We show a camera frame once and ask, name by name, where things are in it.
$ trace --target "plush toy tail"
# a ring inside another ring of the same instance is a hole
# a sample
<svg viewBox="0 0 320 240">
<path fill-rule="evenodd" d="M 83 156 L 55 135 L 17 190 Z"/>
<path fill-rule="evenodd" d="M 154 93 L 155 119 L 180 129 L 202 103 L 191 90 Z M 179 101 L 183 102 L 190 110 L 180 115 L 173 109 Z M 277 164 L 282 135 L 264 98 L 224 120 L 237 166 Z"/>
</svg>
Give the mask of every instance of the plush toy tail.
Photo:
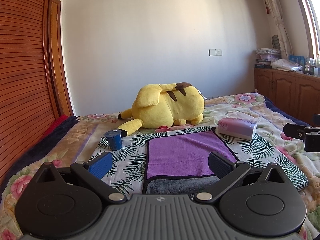
<svg viewBox="0 0 320 240">
<path fill-rule="evenodd" d="M 159 103 L 160 93 L 176 90 L 176 86 L 177 84 L 175 83 L 167 85 L 146 85 L 140 89 L 135 101 L 135 106 L 138 108 L 156 106 Z"/>
<path fill-rule="evenodd" d="M 121 112 L 119 115 L 118 115 L 118 119 L 122 120 L 122 119 L 128 119 L 128 118 L 131 118 L 132 117 L 132 111 L 131 111 L 131 108 L 130 109 L 127 109 L 123 112 Z"/>
<path fill-rule="evenodd" d="M 121 137 L 129 136 L 136 130 L 142 127 L 142 121 L 140 119 L 133 119 L 118 127 L 121 130 Z"/>
</svg>

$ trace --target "pikachu plush toy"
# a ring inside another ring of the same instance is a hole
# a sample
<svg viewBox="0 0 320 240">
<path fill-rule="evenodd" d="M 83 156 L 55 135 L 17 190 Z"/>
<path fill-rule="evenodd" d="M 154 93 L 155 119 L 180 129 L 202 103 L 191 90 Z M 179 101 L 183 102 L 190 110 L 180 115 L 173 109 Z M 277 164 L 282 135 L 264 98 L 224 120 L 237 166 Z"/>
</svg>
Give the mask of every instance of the pikachu plush toy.
<svg viewBox="0 0 320 240">
<path fill-rule="evenodd" d="M 146 85 L 140 89 L 132 108 L 119 114 L 119 119 L 131 118 L 122 124 L 121 137 L 131 135 L 141 127 L 200 124 L 203 120 L 204 97 L 189 83 Z"/>
</svg>

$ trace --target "blue lid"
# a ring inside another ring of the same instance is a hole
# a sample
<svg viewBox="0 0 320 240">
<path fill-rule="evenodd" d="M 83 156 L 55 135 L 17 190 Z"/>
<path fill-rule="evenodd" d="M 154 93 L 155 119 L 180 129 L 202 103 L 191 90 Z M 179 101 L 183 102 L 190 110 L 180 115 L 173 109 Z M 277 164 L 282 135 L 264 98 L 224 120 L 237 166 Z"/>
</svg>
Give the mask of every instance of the blue lid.
<svg viewBox="0 0 320 240">
<path fill-rule="evenodd" d="M 116 130 L 110 130 L 110 131 L 106 132 L 104 134 L 104 136 L 106 138 L 113 138 L 114 136 L 117 136 L 117 135 L 120 135 L 120 134 L 121 134 L 121 130 L 116 129 Z"/>
</svg>

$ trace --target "window frame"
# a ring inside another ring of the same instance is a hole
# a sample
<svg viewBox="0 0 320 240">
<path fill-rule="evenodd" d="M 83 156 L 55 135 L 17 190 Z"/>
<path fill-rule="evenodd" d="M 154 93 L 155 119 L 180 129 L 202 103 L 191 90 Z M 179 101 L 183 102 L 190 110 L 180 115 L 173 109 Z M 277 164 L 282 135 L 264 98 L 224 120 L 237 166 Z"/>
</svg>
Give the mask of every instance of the window frame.
<svg viewBox="0 0 320 240">
<path fill-rule="evenodd" d="M 316 13 L 311 0 L 298 0 L 306 27 L 309 57 L 316 58 L 320 53 L 320 30 Z"/>
</svg>

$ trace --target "pink tissue box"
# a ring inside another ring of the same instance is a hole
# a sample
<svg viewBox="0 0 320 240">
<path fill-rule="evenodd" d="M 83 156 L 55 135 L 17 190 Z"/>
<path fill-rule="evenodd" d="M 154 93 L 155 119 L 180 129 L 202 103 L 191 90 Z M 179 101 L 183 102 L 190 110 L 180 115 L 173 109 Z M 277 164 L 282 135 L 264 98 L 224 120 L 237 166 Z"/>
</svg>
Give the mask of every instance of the pink tissue box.
<svg viewBox="0 0 320 240">
<path fill-rule="evenodd" d="M 252 141 L 257 129 L 257 121 L 226 117 L 219 120 L 218 132 Z"/>
</svg>

